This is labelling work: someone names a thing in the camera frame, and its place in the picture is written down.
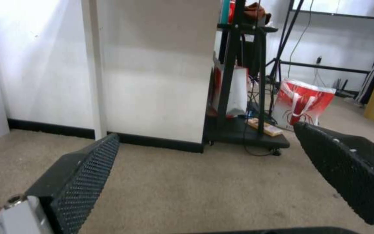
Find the black textured gripper pad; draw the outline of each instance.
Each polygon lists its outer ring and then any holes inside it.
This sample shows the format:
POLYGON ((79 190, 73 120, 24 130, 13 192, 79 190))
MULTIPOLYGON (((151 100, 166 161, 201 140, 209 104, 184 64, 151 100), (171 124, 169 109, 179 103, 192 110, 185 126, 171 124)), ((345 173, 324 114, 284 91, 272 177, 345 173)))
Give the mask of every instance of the black textured gripper pad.
POLYGON ((111 134, 62 156, 27 191, 40 199, 55 233, 79 231, 109 177, 119 148, 111 134))
POLYGON ((294 130, 321 175, 374 225, 374 143, 306 123, 297 123, 294 130))

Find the brown cloth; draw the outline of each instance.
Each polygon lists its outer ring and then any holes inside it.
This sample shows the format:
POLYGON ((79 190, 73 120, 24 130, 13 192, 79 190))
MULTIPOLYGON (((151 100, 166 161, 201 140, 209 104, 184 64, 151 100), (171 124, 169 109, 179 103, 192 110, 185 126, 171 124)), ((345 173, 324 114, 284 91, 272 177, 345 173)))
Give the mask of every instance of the brown cloth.
POLYGON ((268 24, 271 18, 270 13, 266 13, 265 9, 260 6, 258 3, 245 7, 245 16, 250 20, 261 20, 266 16, 265 24, 268 24))

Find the white paper bag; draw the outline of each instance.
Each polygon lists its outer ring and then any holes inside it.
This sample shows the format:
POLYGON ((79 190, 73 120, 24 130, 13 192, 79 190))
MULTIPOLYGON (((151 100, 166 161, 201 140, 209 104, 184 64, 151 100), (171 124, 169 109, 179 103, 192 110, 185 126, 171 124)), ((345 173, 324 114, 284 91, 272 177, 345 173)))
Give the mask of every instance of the white paper bag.
MULTIPOLYGON (((214 59, 214 96, 212 108, 217 111, 220 101, 221 84, 223 81, 224 65, 214 59)), ((246 113, 248 99, 248 69, 235 67, 233 70, 232 82, 230 85, 229 100, 227 102, 226 115, 237 116, 246 113)))

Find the shelf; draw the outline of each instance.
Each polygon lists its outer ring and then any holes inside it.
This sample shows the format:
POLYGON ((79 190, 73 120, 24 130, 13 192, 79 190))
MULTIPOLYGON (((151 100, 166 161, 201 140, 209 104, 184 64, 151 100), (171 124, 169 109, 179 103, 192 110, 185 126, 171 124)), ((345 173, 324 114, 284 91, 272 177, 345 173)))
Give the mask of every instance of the shelf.
MULTIPOLYGON (((309 10, 300 10, 301 13, 310 13, 309 10)), ((346 14, 337 14, 337 13, 328 13, 328 12, 318 12, 318 11, 311 11, 312 14, 318 15, 333 15, 333 16, 342 16, 342 17, 351 17, 351 18, 360 18, 360 19, 370 19, 374 20, 374 16, 362 16, 362 15, 346 15, 346 14)))
POLYGON ((227 119, 223 126, 216 127, 217 119, 215 117, 206 117, 205 121, 205 139, 213 142, 224 142, 242 145, 244 142, 248 146, 257 146, 263 148, 289 148, 290 143, 285 136, 271 137, 266 134, 260 136, 256 129, 248 126, 243 140, 243 131, 245 130, 245 118, 237 117, 227 119))
MULTIPOLYGON (((231 24, 217 24, 217 28, 220 29, 221 31, 230 31, 230 30, 232 30, 233 25, 231 25, 231 24)), ((271 27, 259 27, 259 28, 262 29, 262 31, 264 31, 265 33, 275 33, 275 32, 278 31, 278 28, 271 28, 271 27)), ((244 33, 244 34, 248 34, 248 35, 255 35, 256 34, 255 29, 254 29, 254 25, 248 25, 248 24, 242 25, 241 32, 244 33)))

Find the cart wheel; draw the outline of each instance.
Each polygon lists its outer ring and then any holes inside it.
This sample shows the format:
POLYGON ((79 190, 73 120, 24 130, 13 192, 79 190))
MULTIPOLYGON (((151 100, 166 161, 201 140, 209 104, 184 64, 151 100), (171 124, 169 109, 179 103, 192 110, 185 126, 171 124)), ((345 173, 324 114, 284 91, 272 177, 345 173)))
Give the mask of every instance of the cart wheel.
POLYGON ((281 149, 279 149, 279 148, 271 148, 270 151, 272 152, 273 156, 281 156, 281 154, 282 154, 281 149))

